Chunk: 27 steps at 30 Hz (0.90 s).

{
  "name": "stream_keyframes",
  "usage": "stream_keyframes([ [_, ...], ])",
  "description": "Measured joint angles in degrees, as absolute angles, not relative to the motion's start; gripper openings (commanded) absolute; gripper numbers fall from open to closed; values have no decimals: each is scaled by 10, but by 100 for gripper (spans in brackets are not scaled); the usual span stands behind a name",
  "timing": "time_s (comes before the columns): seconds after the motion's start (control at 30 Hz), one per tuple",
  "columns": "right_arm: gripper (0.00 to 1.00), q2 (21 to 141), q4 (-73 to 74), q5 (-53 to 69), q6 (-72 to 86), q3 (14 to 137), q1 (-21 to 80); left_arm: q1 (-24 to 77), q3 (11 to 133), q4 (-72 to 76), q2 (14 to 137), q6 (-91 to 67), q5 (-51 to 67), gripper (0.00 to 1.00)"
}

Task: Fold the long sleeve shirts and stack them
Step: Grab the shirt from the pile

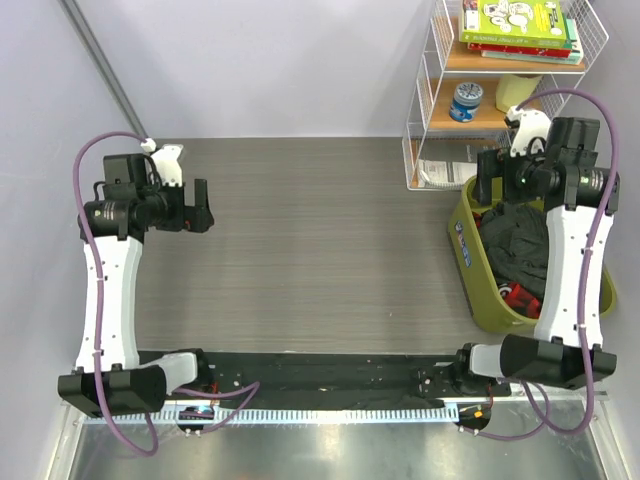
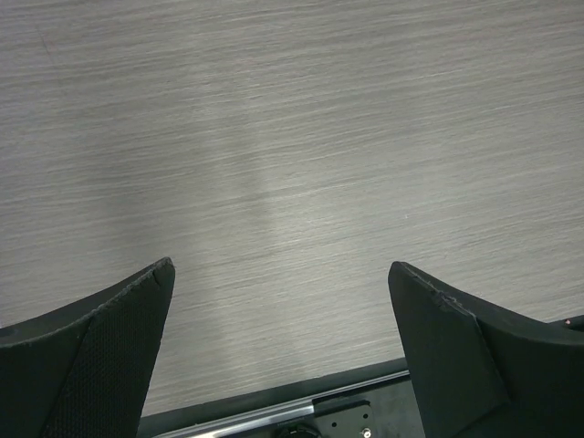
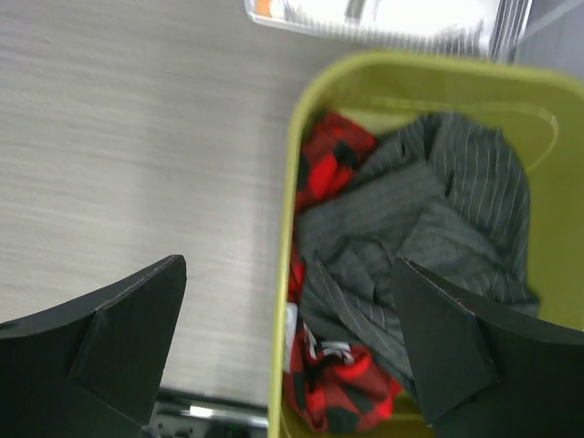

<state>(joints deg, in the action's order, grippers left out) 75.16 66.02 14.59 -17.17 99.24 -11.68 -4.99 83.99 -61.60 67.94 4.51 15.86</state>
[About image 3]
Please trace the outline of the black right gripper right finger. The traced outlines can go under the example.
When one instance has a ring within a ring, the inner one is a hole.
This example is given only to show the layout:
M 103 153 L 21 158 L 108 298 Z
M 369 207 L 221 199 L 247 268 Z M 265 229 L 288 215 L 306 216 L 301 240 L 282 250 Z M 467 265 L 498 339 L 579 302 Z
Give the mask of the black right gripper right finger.
M 580 437 L 583 334 L 409 260 L 394 299 L 423 419 L 438 437 Z

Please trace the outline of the grey pinstriped long sleeve shirt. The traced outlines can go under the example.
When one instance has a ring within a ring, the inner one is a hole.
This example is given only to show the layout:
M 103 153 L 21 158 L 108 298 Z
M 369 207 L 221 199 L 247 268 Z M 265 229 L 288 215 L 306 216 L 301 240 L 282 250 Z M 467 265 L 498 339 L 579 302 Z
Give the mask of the grey pinstriped long sleeve shirt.
M 501 130 L 458 113 L 421 116 L 383 135 L 339 195 L 297 217 L 300 317 L 320 339 L 365 345 L 414 393 L 394 261 L 536 315 L 529 209 L 527 176 Z

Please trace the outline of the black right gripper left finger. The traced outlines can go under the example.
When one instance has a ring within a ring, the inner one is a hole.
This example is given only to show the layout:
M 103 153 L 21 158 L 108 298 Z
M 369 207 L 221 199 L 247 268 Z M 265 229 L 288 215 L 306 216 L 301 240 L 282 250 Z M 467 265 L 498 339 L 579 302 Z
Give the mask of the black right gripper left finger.
M 185 287 L 185 259 L 170 255 L 114 284 L 2 323 L 2 436 L 141 436 Z

